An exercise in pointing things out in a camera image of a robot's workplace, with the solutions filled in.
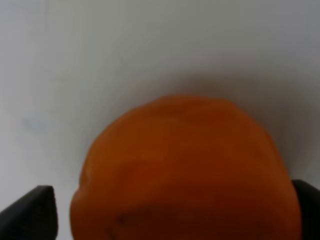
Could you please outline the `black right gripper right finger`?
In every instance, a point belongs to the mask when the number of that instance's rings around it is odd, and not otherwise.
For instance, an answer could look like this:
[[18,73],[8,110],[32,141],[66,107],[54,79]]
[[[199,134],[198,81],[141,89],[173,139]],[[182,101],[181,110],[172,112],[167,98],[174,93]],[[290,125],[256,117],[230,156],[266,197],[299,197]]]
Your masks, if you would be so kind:
[[320,240],[320,190],[303,180],[292,180],[298,196],[302,239]]

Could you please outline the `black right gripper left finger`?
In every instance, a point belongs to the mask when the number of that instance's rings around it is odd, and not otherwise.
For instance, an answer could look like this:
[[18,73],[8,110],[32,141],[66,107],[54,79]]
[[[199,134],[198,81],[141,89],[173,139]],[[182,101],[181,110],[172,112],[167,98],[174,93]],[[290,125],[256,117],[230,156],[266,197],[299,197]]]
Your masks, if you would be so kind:
[[0,212],[0,240],[55,240],[58,212],[54,188],[39,185]]

